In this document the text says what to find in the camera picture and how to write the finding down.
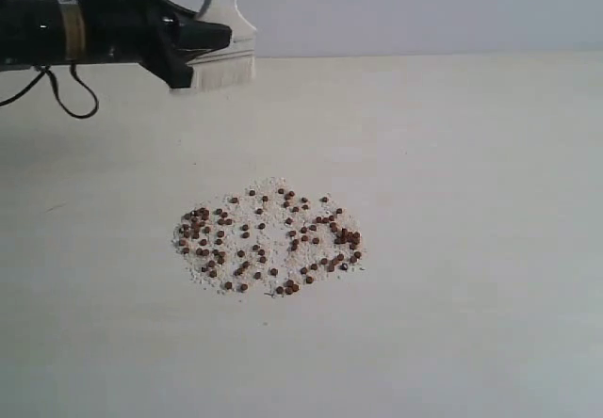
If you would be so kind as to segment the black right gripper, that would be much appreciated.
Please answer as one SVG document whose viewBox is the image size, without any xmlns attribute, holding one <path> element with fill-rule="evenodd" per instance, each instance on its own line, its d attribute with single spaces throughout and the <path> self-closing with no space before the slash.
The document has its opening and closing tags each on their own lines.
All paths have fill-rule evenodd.
<svg viewBox="0 0 603 418">
<path fill-rule="evenodd" d="M 140 63 L 171 89 L 190 88 L 193 69 L 177 51 L 209 53 L 227 48 L 232 29 L 199 21 L 197 13 L 171 0 L 77 0 L 83 36 L 77 61 L 85 64 Z"/>
</svg>

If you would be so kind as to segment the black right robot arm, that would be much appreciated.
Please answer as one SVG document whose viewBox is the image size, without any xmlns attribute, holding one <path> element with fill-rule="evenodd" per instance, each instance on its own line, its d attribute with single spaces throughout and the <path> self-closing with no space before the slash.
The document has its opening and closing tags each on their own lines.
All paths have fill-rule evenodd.
<svg viewBox="0 0 603 418">
<path fill-rule="evenodd" d="M 170 0 L 1 0 L 1 68 L 137 63 L 172 89 L 190 88 L 193 59 L 232 30 Z"/>
</svg>

